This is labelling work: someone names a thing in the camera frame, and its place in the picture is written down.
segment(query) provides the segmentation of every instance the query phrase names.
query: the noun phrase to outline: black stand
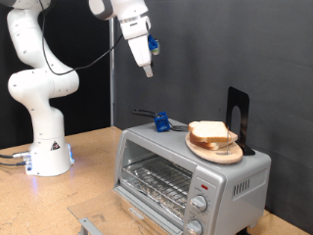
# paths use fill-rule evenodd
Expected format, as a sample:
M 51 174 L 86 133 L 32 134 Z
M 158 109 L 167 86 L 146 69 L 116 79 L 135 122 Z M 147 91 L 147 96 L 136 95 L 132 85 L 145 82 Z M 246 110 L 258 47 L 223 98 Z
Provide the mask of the black stand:
M 231 130 L 233 110 L 237 106 L 241 111 L 241 133 L 239 135 L 238 145 L 242 148 L 244 156 L 255 155 L 255 152 L 246 145 L 246 129 L 248 121 L 249 98 L 245 92 L 230 86 L 228 89 L 228 102 L 226 113 L 226 126 Z
M 237 233 L 236 235 L 250 235 L 250 234 L 247 233 L 246 228 L 244 228 L 242 231 L 240 231 L 240 232 Z

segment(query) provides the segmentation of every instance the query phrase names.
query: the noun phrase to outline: blue object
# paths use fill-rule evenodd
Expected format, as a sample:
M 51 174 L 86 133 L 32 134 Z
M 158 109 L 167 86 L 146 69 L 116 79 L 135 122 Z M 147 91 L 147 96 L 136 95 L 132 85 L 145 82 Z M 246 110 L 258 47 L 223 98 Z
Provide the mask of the blue object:
M 151 51 L 155 50 L 158 47 L 157 41 L 153 39 L 152 35 L 149 35 L 148 42 L 149 42 L 149 49 Z
M 156 130 L 157 132 L 163 132 L 165 130 L 170 129 L 168 117 L 166 115 L 166 112 L 161 112 L 158 114 L 159 117 L 155 117 L 155 124 L 156 124 Z

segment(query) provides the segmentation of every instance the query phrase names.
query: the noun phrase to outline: bread slice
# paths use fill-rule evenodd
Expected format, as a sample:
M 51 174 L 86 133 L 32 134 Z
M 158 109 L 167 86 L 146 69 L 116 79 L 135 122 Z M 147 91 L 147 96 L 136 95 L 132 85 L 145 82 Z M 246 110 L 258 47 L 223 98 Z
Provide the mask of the bread slice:
M 188 124 L 188 131 L 193 131 L 193 129 L 199 124 L 198 121 L 193 121 Z
M 214 146 L 209 146 L 207 144 L 211 144 L 211 143 L 197 142 L 197 141 L 192 140 L 192 138 L 190 138 L 190 142 L 194 145 L 197 145 L 198 147 L 202 147 L 207 150 L 218 150 L 220 148 L 219 145 L 217 145 L 216 143 L 214 143 L 215 144 Z
M 191 135 L 189 136 L 189 139 L 190 139 L 190 142 L 194 145 L 197 145 L 198 147 L 202 147 L 204 149 L 207 149 L 207 150 L 219 150 L 221 148 L 224 148 L 228 145 L 231 145 L 232 143 L 234 143 L 235 141 L 238 140 L 238 135 L 231 132 L 230 131 L 230 135 L 231 135 L 231 140 L 229 141 L 229 143 L 227 142 L 215 142 L 215 143 L 205 143 L 205 142 L 197 142 L 195 141 L 194 139 L 191 138 Z
M 222 121 L 200 121 L 198 124 L 192 124 L 191 128 L 190 136 L 196 142 L 228 142 L 232 139 Z

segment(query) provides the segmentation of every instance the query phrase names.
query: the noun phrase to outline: black cable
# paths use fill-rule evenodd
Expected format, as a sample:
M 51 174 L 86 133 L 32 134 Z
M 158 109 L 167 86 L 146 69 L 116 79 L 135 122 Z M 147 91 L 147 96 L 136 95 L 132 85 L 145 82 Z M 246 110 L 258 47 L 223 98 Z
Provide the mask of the black cable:
M 0 155 L 0 158 L 1 159 L 12 159 L 13 156 L 10 156 L 10 155 Z
M 26 162 L 20 162 L 20 163 L 17 163 L 17 164 L 3 164 L 3 163 L 0 163 L 0 165 L 19 166 L 19 165 L 26 165 Z
M 57 72 L 54 72 L 51 67 L 50 67 L 50 64 L 48 62 L 48 59 L 47 59 L 47 55 L 46 55 L 46 52 L 45 52 L 45 38 L 44 38 L 44 31 L 45 31 L 45 23 L 46 23 L 46 13 L 45 13 L 45 9 L 43 8 L 43 5 L 42 5 L 42 2 L 41 0 L 39 0 L 39 3 L 41 5 L 41 8 L 42 8 L 42 14 L 43 14 L 43 22 L 42 22 L 42 50 L 43 50 L 43 55 L 45 57 L 45 60 L 46 60 L 46 63 L 50 69 L 50 71 L 55 74 L 55 75 L 65 75 L 65 74 L 68 74 L 72 71 L 79 71 L 79 70 L 84 70 L 84 69 L 88 69 L 90 67 L 92 67 L 93 65 L 95 65 L 98 61 L 100 61 L 102 58 L 104 58 L 109 52 L 111 52 L 117 45 L 117 43 L 119 42 L 119 40 L 122 38 L 123 35 L 120 35 L 117 39 L 117 41 L 115 42 L 115 44 L 111 47 L 111 49 L 109 51 L 107 51 L 105 54 L 103 54 L 101 57 L 99 57 L 96 61 L 94 61 L 93 63 L 89 64 L 88 66 L 85 66 L 85 67 L 78 67 L 76 69 L 72 69 L 72 70 L 69 70 L 69 71 L 66 71 L 66 72 L 63 72 L 63 73 L 57 73 Z

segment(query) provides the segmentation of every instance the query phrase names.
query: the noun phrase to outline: warning label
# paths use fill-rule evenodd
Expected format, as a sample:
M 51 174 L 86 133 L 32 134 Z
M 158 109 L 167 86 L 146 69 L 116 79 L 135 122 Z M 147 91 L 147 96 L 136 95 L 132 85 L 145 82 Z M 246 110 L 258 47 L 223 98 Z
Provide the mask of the warning label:
M 51 147 L 51 151 L 58 150 L 60 148 L 60 145 L 57 143 L 57 141 L 55 141 Z

